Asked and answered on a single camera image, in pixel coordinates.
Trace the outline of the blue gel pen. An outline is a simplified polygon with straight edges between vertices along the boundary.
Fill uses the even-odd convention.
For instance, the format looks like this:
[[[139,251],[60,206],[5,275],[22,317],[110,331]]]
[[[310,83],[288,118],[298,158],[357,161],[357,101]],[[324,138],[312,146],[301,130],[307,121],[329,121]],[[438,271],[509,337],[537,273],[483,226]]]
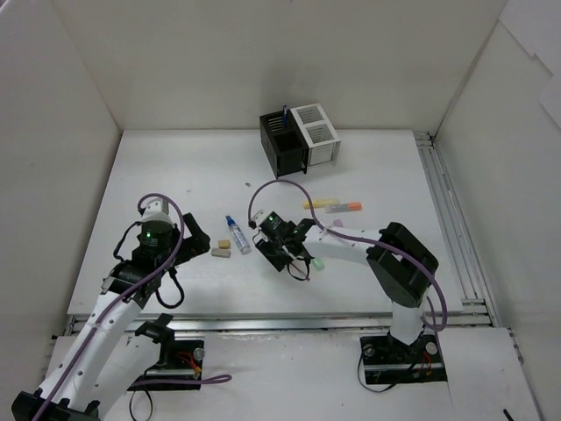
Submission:
[[[288,105],[284,104],[282,107],[282,127],[283,129],[288,128]]]

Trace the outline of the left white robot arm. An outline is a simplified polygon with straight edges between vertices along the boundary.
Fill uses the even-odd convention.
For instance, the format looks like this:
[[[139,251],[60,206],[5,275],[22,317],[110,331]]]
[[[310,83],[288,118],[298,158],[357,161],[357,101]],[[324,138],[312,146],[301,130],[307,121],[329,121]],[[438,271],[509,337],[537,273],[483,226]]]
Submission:
[[[159,211],[141,211],[138,247],[104,280],[88,323],[59,365],[34,392],[20,392],[11,412],[16,420],[101,420],[130,389],[174,383],[171,377],[145,379],[175,356],[173,317],[162,313],[137,328],[123,350],[125,331],[156,294],[164,275],[209,251],[209,236],[187,213],[175,225]]]

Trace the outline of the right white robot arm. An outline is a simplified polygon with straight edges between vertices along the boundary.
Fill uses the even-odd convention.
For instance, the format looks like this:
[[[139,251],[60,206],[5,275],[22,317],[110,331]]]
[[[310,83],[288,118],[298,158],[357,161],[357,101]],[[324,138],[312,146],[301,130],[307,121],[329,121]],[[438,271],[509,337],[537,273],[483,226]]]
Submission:
[[[378,240],[369,231],[341,227],[322,228],[312,218],[296,224],[276,212],[259,212],[249,226],[258,231],[256,248],[277,271],[301,261],[332,258],[368,266],[392,302],[392,322],[387,349],[398,361],[419,351],[423,306],[439,263],[437,258],[404,225],[390,223]]]

